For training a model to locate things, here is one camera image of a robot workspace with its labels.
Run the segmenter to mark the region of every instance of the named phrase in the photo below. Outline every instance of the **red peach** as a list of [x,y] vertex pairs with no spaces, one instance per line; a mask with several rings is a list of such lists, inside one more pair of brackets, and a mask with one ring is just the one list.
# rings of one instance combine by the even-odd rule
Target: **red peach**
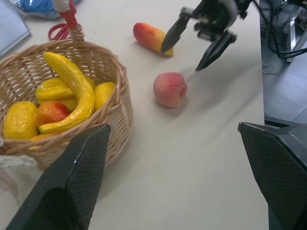
[[158,102],[170,108],[177,108],[183,103],[187,90],[184,78],[175,72],[159,74],[153,84],[153,92]]
[[37,110],[36,126],[40,127],[47,123],[63,120],[69,115],[68,108],[57,101],[46,101],[41,103]]

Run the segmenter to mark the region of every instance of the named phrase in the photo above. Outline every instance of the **red scissors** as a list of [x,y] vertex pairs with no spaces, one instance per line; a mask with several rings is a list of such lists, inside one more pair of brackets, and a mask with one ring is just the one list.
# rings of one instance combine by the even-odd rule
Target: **red scissors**
[[[52,37],[52,34],[58,29],[59,31],[56,33],[56,35]],[[68,35],[69,35],[69,28],[66,23],[60,23],[60,24],[54,25],[50,28],[48,32],[48,37],[50,41],[64,40],[68,38]]]

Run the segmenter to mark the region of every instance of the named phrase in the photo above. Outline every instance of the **basket handle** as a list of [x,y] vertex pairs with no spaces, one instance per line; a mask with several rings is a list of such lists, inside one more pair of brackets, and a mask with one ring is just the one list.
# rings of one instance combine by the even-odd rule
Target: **basket handle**
[[72,0],[53,0],[53,6],[60,16],[65,19],[68,28],[71,31],[71,38],[74,42],[84,41],[82,28],[78,26],[75,14],[77,12]]

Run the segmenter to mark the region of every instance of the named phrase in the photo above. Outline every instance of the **pink peach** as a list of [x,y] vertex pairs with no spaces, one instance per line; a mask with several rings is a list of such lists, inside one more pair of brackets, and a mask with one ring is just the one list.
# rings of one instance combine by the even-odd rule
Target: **pink peach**
[[159,74],[153,84],[153,92],[158,102],[170,108],[177,108],[183,103],[187,90],[184,78],[175,72]]

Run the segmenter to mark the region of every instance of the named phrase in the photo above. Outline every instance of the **wicker basket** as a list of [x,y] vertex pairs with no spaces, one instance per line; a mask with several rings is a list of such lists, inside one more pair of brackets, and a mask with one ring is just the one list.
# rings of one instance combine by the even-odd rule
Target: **wicker basket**
[[80,27],[71,29],[71,39],[31,46],[0,62],[0,132],[2,133],[5,114],[13,103],[32,101],[38,105],[35,98],[36,88],[43,81],[57,77],[42,57],[47,51],[66,56],[84,75],[92,78],[96,85],[113,81],[117,86],[106,104],[82,124],[60,135],[34,142],[4,139],[0,155],[28,155],[38,162],[39,168],[45,170],[63,153],[77,133],[89,127],[109,123],[111,134],[106,165],[109,164],[120,154],[131,136],[132,106],[126,68],[110,50],[85,42]]

